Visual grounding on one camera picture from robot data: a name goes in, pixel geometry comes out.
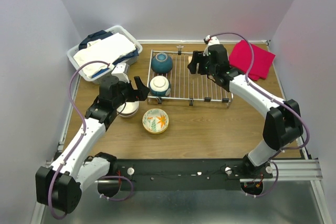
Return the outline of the teal and white bowl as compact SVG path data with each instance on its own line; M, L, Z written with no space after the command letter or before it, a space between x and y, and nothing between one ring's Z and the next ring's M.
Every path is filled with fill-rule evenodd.
M157 97L168 97L171 93L171 83L165 76L153 77L149 88L151 94Z

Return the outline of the beige stoneware bowl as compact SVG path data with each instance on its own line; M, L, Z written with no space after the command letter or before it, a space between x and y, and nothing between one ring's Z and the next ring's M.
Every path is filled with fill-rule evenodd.
M139 109L139 102L126 102L117 108L117 113L123 116L128 116L136 113Z

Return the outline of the plain teal bowl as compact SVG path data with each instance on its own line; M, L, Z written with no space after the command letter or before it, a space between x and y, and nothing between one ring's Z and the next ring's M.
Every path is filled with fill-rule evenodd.
M151 59L151 69L158 74L166 74L173 69L173 60L168 54L159 52Z

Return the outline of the glossy red bowl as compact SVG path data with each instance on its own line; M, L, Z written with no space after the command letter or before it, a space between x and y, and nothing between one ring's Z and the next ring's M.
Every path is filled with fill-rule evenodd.
M133 113L119 113L118 116L122 117L122 118L131 118L133 116L135 116L137 114L137 111L133 112Z

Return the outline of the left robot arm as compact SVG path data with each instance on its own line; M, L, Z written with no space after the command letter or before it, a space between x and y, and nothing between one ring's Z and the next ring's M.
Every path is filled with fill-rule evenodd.
M81 115L82 124L60 156L49 167L40 167L35 175L36 198L49 207L56 219L62 219L78 206L83 191L95 180L116 175L116 158L102 153L84 165L85 159L118 116L118 108L127 102L144 101L150 89L139 76L133 88L127 76L103 78L93 104Z

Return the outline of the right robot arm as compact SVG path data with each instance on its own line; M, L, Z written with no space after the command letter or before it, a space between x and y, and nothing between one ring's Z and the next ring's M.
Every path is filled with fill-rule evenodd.
M303 134L299 104L272 95L232 67L223 45L194 51L187 67L190 74L205 75L217 86L241 97L264 117L262 140L243 158L241 171L246 177L259 174L263 165Z

